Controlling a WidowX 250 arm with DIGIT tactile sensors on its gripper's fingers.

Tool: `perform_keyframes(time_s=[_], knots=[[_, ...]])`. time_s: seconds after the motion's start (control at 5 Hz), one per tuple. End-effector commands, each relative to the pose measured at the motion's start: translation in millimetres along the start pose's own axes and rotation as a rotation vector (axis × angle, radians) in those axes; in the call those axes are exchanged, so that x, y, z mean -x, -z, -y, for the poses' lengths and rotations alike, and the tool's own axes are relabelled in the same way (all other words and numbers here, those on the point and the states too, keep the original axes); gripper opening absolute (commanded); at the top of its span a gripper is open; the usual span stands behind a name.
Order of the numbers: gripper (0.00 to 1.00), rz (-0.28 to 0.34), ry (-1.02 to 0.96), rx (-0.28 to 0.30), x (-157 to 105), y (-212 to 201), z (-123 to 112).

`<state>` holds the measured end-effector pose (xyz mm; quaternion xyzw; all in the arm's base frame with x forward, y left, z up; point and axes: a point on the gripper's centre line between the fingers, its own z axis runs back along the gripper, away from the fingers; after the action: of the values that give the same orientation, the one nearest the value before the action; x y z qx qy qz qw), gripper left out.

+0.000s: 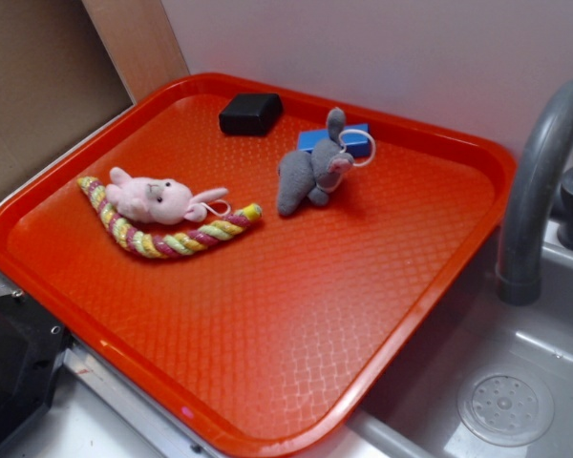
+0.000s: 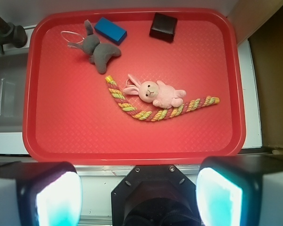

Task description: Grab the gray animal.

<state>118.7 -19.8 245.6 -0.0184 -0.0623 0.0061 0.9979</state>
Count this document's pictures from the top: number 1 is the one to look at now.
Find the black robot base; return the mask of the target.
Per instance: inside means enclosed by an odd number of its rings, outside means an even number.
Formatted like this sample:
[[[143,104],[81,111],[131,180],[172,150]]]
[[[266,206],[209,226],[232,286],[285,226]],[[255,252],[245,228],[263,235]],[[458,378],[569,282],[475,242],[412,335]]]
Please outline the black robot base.
[[[52,407],[70,332],[21,290],[0,296],[0,452]]]

